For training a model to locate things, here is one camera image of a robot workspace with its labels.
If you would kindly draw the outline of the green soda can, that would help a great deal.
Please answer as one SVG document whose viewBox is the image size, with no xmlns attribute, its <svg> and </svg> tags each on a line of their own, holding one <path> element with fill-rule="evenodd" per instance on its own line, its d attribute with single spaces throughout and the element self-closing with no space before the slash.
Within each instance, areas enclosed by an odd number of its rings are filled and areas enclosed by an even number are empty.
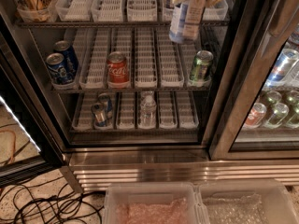
<svg viewBox="0 0 299 224">
<path fill-rule="evenodd" d="M 213 62 L 214 56 L 208 50 L 200 50 L 196 53 L 192 61 L 192 69 L 189 80 L 192 82 L 206 81 Z"/>
</svg>

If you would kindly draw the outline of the front blue soda can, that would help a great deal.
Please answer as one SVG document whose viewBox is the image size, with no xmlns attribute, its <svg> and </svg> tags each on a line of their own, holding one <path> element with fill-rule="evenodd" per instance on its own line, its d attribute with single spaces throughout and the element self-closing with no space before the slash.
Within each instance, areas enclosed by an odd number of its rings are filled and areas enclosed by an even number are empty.
<svg viewBox="0 0 299 224">
<path fill-rule="evenodd" d="M 56 84 L 65 85 L 74 80 L 73 75 L 67 70 L 63 54 L 50 54 L 46 59 L 46 64 L 50 75 Z"/>
</svg>

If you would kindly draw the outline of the right clear plastic bin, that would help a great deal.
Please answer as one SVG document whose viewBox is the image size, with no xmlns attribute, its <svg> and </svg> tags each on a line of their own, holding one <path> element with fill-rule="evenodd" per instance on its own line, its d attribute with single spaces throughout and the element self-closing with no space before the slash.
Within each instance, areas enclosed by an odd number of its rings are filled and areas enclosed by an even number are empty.
<svg viewBox="0 0 299 224">
<path fill-rule="evenodd" d="M 290 194 L 274 179 L 212 181 L 199 189 L 210 224 L 299 224 Z"/>
</svg>

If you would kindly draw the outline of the silver blue energy can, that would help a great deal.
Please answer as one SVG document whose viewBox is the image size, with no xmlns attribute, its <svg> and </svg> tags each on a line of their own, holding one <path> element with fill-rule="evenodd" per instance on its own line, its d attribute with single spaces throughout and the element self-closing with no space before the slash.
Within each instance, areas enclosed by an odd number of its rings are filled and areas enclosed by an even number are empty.
<svg viewBox="0 0 299 224">
<path fill-rule="evenodd" d="M 278 87 L 283 86 L 286 83 L 287 75 L 290 73 L 291 69 L 299 61 L 299 52 L 295 49 L 283 49 L 266 82 L 266 87 Z"/>
</svg>

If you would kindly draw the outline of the front small blue can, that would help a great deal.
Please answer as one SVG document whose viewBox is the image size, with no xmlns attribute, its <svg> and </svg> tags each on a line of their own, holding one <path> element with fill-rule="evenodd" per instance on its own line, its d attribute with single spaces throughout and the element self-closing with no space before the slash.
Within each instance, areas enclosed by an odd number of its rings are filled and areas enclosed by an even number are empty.
<svg viewBox="0 0 299 224">
<path fill-rule="evenodd" d="M 91 111 L 94 116 L 95 125 L 98 127 L 107 126 L 107 110 L 104 104 L 95 103 L 92 105 Z"/>
</svg>

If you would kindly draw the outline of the red can right compartment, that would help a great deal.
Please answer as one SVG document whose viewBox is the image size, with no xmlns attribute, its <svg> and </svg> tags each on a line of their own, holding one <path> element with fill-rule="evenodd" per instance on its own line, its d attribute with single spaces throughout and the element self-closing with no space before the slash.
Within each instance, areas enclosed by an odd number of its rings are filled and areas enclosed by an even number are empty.
<svg viewBox="0 0 299 224">
<path fill-rule="evenodd" d="M 262 119 L 266 114 L 267 108 L 262 103 L 255 103 L 250 110 L 244 126 L 246 128 L 256 128 L 261 124 Z"/>
</svg>

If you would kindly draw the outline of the clear water bottle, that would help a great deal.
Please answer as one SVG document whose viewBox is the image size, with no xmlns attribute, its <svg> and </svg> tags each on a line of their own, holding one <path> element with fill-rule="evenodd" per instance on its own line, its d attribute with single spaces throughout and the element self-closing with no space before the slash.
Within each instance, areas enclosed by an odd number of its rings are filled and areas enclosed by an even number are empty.
<svg viewBox="0 0 299 224">
<path fill-rule="evenodd" d="M 156 125 L 156 102 L 152 95 L 146 95 L 140 105 L 140 125 L 144 129 L 154 128 Z"/>
</svg>

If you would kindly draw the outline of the red Coca-Cola can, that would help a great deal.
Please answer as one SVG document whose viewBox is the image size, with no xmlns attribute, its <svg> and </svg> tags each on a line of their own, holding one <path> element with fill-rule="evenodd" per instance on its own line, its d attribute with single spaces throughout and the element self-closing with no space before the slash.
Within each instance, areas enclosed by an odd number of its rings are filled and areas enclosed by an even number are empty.
<svg viewBox="0 0 299 224">
<path fill-rule="evenodd" d="M 113 83 L 124 83 L 129 80 L 126 57 L 119 51 L 111 52 L 107 57 L 109 80 Z"/>
</svg>

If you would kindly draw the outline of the clear plastic bin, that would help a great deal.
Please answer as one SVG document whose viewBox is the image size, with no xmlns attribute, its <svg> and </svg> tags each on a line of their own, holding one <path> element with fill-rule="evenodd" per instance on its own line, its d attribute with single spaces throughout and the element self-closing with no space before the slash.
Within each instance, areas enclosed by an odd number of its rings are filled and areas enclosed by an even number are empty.
<svg viewBox="0 0 299 224">
<path fill-rule="evenodd" d="M 274 179 L 212 181 L 199 189 L 210 224 L 299 224 L 290 194 Z"/>
<path fill-rule="evenodd" d="M 113 184 L 106 192 L 103 224 L 206 224 L 191 183 Z"/>
</svg>

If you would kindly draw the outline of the green can right compartment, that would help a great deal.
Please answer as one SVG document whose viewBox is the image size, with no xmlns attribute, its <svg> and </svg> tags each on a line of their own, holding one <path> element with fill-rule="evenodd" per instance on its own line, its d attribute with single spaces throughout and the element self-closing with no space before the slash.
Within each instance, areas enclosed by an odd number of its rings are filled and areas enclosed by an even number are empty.
<svg viewBox="0 0 299 224">
<path fill-rule="evenodd" d="M 289 108 L 283 103 L 276 103 L 270 108 L 269 114 L 266 116 L 264 127 L 275 129 L 279 127 L 282 121 L 287 117 Z"/>
</svg>

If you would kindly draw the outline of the blue soda can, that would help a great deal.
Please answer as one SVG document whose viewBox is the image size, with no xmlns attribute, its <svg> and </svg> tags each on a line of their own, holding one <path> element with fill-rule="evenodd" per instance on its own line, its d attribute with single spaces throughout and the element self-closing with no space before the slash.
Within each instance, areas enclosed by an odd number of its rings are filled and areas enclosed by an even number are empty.
<svg viewBox="0 0 299 224">
<path fill-rule="evenodd" d="M 68 71 L 75 76 L 78 71 L 78 58 L 71 43 L 66 40 L 60 40 L 53 46 L 55 52 L 64 55 Z"/>
<path fill-rule="evenodd" d="M 46 64 L 50 75 L 56 84 L 65 85 L 74 80 L 73 75 L 67 70 L 63 54 L 50 54 L 46 59 Z"/>
</svg>

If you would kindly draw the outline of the rear small blue can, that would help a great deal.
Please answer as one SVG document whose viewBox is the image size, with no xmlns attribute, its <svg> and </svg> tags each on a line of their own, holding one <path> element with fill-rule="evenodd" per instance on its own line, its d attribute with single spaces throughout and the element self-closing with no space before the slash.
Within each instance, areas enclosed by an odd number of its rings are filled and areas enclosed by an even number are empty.
<svg viewBox="0 0 299 224">
<path fill-rule="evenodd" d="M 112 115 L 113 115 L 113 106 L 112 106 L 110 96 L 107 93 L 101 93 L 98 96 L 98 101 L 105 105 L 106 110 L 107 110 L 107 118 L 111 119 Z"/>
</svg>

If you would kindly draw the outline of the open fridge glass door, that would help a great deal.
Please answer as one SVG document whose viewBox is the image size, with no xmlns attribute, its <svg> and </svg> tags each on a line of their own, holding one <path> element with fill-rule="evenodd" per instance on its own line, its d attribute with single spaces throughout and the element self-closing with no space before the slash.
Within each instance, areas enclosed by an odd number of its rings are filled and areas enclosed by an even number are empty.
<svg viewBox="0 0 299 224">
<path fill-rule="evenodd" d="M 62 166 L 57 154 L 50 148 L 49 139 L 37 123 L 28 105 L 19 95 L 14 82 L 8 75 L 4 65 L 8 65 L 4 49 L 8 48 L 7 41 L 0 37 L 0 106 L 12 119 L 12 127 L 17 133 L 27 139 L 26 147 L 33 151 L 21 156 L 23 147 L 16 149 L 18 135 L 14 134 L 14 141 L 8 148 L 8 157 L 1 161 L 0 188 L 18 184 Z"/>
</svg>

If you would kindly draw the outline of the closed fridge glass door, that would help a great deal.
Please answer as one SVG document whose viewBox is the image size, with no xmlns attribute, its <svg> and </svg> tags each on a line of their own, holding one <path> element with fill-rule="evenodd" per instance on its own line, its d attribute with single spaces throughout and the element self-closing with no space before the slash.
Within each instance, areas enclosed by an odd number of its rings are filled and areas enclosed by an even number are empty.
<svg viewBox="0 0 299 224">
<path fill-rule="evenodd" d="M 272 69 L 278 53 L 298 23 L 299 0 L 264 0 L 257 30 L 235 77 L 221 122 L 210 147 L 213 160 L 284 159 L 289 150 L 267 150 L 253 137 L 234 149 L 237 136 Z"/>
</svg>

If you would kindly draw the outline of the small blue can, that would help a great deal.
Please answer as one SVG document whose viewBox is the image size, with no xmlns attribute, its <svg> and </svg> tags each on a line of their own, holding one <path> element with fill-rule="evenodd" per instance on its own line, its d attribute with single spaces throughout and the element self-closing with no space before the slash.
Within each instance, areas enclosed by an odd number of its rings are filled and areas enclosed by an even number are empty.
<svg viewBox="0 0 299 224">
<path fill-rule="evenodd" d="M 110 96 L 107 93 L 101 93 L 98 96 L 98 101 L 105 105 L 106 110 L 107 110 L 107 118 L 111 119 L 112 115 L 113 115 L 113 106 L 112 106 Z"/>
<path fill-rule="evenodd" d="M 98 127 L 107 126 L 107 110 L 104 104 L 95 103 L 92 105 L 91 111 L 94 116 L 95 125 Z"/>
</svg>

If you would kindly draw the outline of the left clear plastic bin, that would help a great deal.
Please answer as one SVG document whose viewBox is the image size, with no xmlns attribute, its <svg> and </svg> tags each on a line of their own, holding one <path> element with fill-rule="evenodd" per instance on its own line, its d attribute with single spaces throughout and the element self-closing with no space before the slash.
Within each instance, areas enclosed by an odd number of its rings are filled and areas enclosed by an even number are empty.
<svg viewBox="0 0 299 224">
<path fill-rule="evenodd" d="M 206 224 L 191 183 L 113 184 L 106 192 L 103 224 Z"/>
</svg>

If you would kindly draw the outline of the rear blue soda can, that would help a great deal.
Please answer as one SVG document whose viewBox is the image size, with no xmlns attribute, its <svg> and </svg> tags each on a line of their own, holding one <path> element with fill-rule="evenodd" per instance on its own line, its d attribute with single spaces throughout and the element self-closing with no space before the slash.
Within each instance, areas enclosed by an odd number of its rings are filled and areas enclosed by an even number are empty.
<svg viewBox="0 0 299 224">
<path fill-rule="evenodd" d="M 66 40 L 60 40 L 53 46 L 55 52 L 64 55 L 68 71 L 75 76 L 78 71 L 78 58 L 71 43 Z"/>
</svg>

